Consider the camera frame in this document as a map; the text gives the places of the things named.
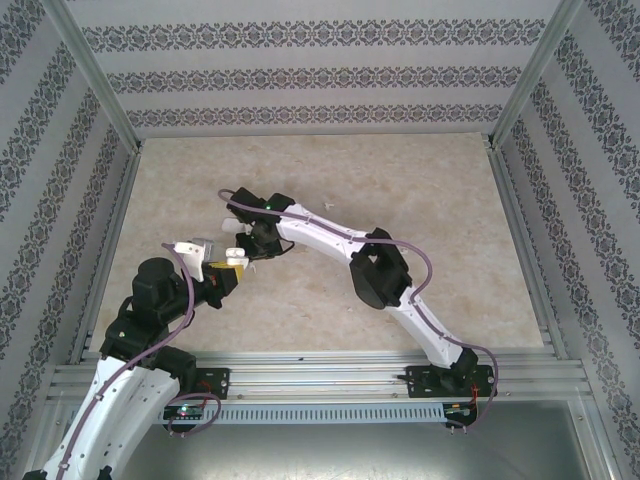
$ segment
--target patterned wallpaper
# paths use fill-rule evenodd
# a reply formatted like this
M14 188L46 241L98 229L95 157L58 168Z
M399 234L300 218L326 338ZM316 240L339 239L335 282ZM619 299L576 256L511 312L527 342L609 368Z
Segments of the patterned wallpaper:
M0 478L87 305L130 154L37 0L0 3Z
M640 17L586 2L504 143L552 307L640 478Z
M558 0L501 3L68 5L146 138L490 133Z

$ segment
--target beige tile floor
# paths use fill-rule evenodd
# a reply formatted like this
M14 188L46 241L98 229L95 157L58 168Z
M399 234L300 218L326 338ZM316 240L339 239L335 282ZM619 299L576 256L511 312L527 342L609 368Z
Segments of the beige tile floor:
M434 279L423 298L461 339L490 347L542 342L478 134L152 139L145 144L94 331L130 294L161 242L233 236L220 188L280 192L359 230L379 226L423 248ZM327 211L325 203L333 204ZM407 261L414 281L425 267ZM353 292L348 269L304 246L248 270L222 310L201 306L175 345L192 351L407 350L413 339Z

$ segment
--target purple cable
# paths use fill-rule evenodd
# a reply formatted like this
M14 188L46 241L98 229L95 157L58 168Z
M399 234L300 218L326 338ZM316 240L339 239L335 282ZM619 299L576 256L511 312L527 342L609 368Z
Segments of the purple cable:
M187 290L189 292L189 303L187 304L187 312L184 315L184 319L182 320L180 325L178 325L178 328L176 328L167 338L165 338L159 343L156 343L152 347L148 348L138 356L134 357L132 360L129 360L122 367L120 367L113 375L111 375L111 377L109 377L109 379L106 382L104 382L104 385L102 386L102 388L100 388L100 390L98 390L98 392L93 396L93 399L91 399L91 402L87 406L87 409L83 412L82 416L80 417L80 420L78 420L78 425L76 425L75 430L71 434L71 438L69 439L69 444L67 445L67 449L65 450L64 455L62 456L62 461L60 462L60 466L58 467L58 474L56 475L56 480L62 480L62 478L64 477L64 474L66 473L67 470L64 469L62 465L68 464L69 459L71 458L71 454L73 452L73 447L75 447L75 444L78 441L78 437L82 432L82 428L84 427L85 423L89 419L91 412L93 411L95 406L98 404L98 402L102 399L102 396L109 389L109 387L113 385L113 383L118 379L118 377L120 377L120 375L122 375L131 367L136 366L136 364L140 360L160 350L162 347L167 345L171 340L176 338L178 334L184 328L186 328L191 322L191 318L193 317L193 314L194 314L195 293L193 290L193 281L191 280L189 269L185 265L184 260L182 260L182 257L178 255L178 253L176 253L176 251L173 249L174 247L173 245L163 243L162 246L167 250L169 250L171 255L173 255L173 257L176 259L176 261L178 262L178 265L180 265L180 269L182 270L182 273L184 274L184 278L187 282Z
M169 402L169 404L175 403L175 402L179 402L179 401L182 401L182 400L188 400L190 398L207 398L209 400L215 400L216 403L218 404L218 409L216 410L216 413L214 413L213 416L211 417L211 420L209 420L207 423L203 423L202 425L198 425L197 427L189 430L188 432L174 432L171 429L171 426L173 425L174 420L178 420L180 417L171 417L169 419L169 424L167 425L167 430L169 430L169 435L171 435L171 436L177 435L177 436L179 436L181 438L189 437L189 436L191 436L191 435L193 435L195 433L198 433L198 432L204 430L207 427L210 427L211 424L218 419L218 416L220 415L220 411L222 410L222 402L217 397L217 395L215 395L213 393L187 393L186 395L180 395L180 396L174 398L173 400L171 400Z
M309 222L309 223L312 223L313 225L316 225L316 226L318 226L320 228L325 229L328 232L333 233L334 235L338 235L340 238L343 238L345 240L350 240L350 241L353 241L353 242L370 243L370 244L382 244L382 245L396 245L396 246L399 246L399 247L405 247L405 248L411 250L412 252L416 253L420 258L422 258L422 260L424 260L424 263L427 265L427 278L425 278L425 280L411 294L411 296L409 297L409 301L410 301L411 305L415 308L416 312L418 312L418 315L420 315L420 318L424 321L424 323L427 324L427 326L436 335L438 335L439 337L444 338L449 343L452 343L452 344L457 345L459 347L470 348L472 350L480 350L481 352L486 353L487 356L491 359L491 362L493 363L493 379L494 379L493 380L493 384L491 386L491 393L489 394L489 397L487 399L487 404L486 404L484 410L482 411L480 416L476 419L476 421L471 426L469 426L467 428L467 430L470 430L472 427L475 427L475 425L477 425L477 423L480 421L480 419L482 419L482 418L484 418L486 416L487 411L489 410L489 407L493 403L493 399L495 398L496 393L498 391L498 359L493 354L493 352L491 352L486 347L481 347L480 345L473 345L471 343L461 342L460 340L457 340L455 338L451 338L451 337L445 335L444 332L439 330L433 323L431 323L431 321L429 320L427 315L422 311L422 309L418 308L418 305L415 303L415 298L416 298L416 296L418 296L420 294L420 292L422 292L427 287L427 285L429 285L429 282L431 282L431 278L433 277L433 265L431 264L431 260L429 260L429 257L427 256L426 253L424 253L422 250L420 250L415 245L412 245L411 243L408 243L408 242L403 242L402 240L393 240L393 239L388 239L388 238L367 238L367 237L353 237L353 238L351 238L349 235L345 234L344 232L341 232L340 230L333 228L331 225L327 225L325 223L322 223L319 220L316 220L315 218L308 218L308 217L305 217L304 215L298 215L296 213L277 212L277 211L273 211L273 210L267 210L267 209L264 209L264 208L249 207L247 205L243 205L241 203L238 203L238 202L236 202L234 200L231 200L230 198L227 198L227 197L224 196L224 194L233 195L234 193L236 193L236 192L234 192L233 190L229 190L227 188L223 188L223 189L218 191L218 197L220 199L222 199L224 202L228 203L229 205L232 205L232 206L234 206L236 208L239 208L241 210L246 210L247 212L261 213L261 214L266 214L266 215L274 215L274 216L277 216L277 217L293 218L293 219L296 219L296 220Z

